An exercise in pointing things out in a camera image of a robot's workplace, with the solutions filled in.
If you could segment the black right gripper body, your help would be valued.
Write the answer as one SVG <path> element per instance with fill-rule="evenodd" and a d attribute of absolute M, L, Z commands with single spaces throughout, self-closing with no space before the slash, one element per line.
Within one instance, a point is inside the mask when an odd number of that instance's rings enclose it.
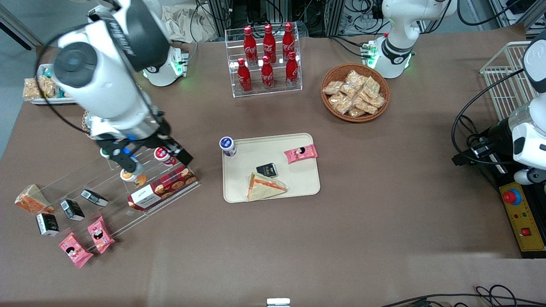
<path fill-rule="evenodd" d="M 122 130 L 102 122 L 102 150 L 109 156 L 130 156 L 140 148 L 165 148 L 173 152 L 171 125 L 167 121 L 144 121 Z"/>

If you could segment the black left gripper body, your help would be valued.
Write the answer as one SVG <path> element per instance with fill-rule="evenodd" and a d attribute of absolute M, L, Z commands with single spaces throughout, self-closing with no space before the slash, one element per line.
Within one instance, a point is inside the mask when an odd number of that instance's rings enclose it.
<path fill-rule="evenodd" d="M 508 120 L 502 120 L 495 126 L 474 134 L 471 140 L 477 145 L 470 147 L 470 163 L 491 165 L 513 165 L 513 140 Z"/>

